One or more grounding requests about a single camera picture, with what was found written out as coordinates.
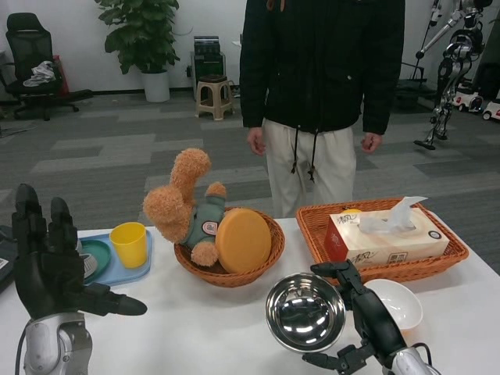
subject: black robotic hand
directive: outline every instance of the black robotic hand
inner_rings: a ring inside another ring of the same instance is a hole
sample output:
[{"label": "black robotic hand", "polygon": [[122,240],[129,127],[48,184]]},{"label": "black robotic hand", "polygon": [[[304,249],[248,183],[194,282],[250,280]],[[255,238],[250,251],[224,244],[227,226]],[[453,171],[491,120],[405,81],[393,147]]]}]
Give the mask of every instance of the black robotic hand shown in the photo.
[{"label": "black robotic hand", "polygon": [[32,319],[78,310],[142,315],[147,307],[105,285],[84,286],[84,262],[75,250],[77,229],[67,204],[53,198],[48,225],[35,190],[21,184],[16,193],[12,232],[19,257],[14,265],[17,293]]},{"label": "black robotic hand", "polygon": [[321,263],[311,266],[321,277],[337,279],[337,287],[347,310],[352,310],[355,329],[362,338],[361,347],[349,345],[330,357],[323,353],[304,354],[302,359],[324,369],[336,370],[340,375],[355,373],[374,355],[378,362],[390,369],[395,353],[407,348],[396,322],[377,295],[361,281],[351,261]]}]

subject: brown plush bunny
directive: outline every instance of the brown plush bunny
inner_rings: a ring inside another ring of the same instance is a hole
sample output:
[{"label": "brown plush bunny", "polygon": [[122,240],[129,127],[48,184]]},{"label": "brown plush bunny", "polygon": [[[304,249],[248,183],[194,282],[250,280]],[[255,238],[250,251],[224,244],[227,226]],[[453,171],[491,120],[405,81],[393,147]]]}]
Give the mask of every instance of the brown plush bunny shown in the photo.
[{"label": "brown plush bunny", "polygon": [[196,204],[195,184],[211,168],[209,156],[200,149],[180,153],[170,174],[170,184],[150,191],[144,212],[163,237],[191,249],[191,260],[200,266],[213,266],[218,259],[215,237],[224,218],[226,188],[211,184],[205,202]]}]

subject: round yellow object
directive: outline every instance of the round yellow object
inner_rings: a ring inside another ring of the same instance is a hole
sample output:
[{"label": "round yellow object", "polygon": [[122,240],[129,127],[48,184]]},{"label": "round yellow object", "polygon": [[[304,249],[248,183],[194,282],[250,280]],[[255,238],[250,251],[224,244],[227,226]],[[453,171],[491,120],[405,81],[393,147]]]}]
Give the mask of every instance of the round yellow object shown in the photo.
[{"label": "round yellow object", "polygon": [[342,211],[342,213],[362,213],[360,209],[346,209],[345,211]]},{"label": "round yellow object", "polygon": [[232,209],[216,236],[219,262],[228,273],[259,268],[271,253],[271,232],[266,221],[250,209]]}]

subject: person's hand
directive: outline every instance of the person's hand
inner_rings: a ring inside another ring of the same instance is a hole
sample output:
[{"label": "person's hand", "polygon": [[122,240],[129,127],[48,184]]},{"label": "person's hand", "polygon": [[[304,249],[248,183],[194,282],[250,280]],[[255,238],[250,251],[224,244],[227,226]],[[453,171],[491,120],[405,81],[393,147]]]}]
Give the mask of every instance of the person's hand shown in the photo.
[{"label": "person's hand", "polygon": [[263,156],[264,152],[266,152],[266,144],[264,143],[263,129],[261,127],[253,127],[248,131],[247,142],[254,154]]},{"label": "person's hand", "polygon": [[382,145],[382,136],[375,133],[366,133],[361,141],[361,148],[367,154],[373,153],[380,145]]}]

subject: stuffed toy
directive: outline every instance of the stuffed toy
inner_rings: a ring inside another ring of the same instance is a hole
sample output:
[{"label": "stuffed toy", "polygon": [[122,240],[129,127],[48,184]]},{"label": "stuffed toy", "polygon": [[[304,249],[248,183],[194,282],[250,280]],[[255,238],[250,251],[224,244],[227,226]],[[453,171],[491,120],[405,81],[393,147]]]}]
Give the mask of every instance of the stuffed toy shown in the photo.
[{"label": "stuffed toy", "polygon": [[196,181],[210,167],[210,158],[202,150],[182,151],[170,184],[149,192],[144,212],[164,238],[189,248],[197,265],[210,267],[219,261],[228,273],[255,270],[270,256],[270,228],[256,211],[225,213],[226,188],[220,182],[208,187],[204,202],[195,202]]},{"label": "stuffed toy", "polygon": [[211,184],[205,201],[196,204],[195,184],[211,168],[209,156],[189,148],[175,160],[170,184],[150,191],[144,200],[144,212],[167,240],[191,249],[191,260],[200,266],[213,266],[218,260],[216,233],[224,218],[226,188]]}]

